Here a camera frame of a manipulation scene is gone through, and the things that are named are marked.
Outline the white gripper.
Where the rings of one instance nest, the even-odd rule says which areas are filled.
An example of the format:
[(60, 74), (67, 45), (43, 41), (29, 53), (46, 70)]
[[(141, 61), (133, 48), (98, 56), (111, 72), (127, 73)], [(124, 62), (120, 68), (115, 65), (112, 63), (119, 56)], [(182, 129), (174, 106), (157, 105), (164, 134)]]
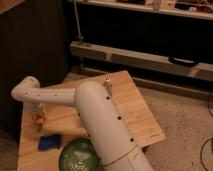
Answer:
[(34, 118), (34, 123), (37, 127), (37, 130), (40, 131), (44, 124), (44, 118), (42, 116), (45, 115), (45, 106), (42, 103), (31, 103), (28, 105), (28, 113)]

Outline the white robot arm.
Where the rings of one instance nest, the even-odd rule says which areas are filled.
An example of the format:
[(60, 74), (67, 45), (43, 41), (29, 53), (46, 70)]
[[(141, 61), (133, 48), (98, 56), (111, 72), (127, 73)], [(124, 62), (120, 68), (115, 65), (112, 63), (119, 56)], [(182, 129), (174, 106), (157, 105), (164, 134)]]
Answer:
[(11, 96), (35, 115), (41, 103), (75, 107), (105, 171), (154, 171), (106, 88), (85, 81), (76, 88), (41, 88), (25, 77)]

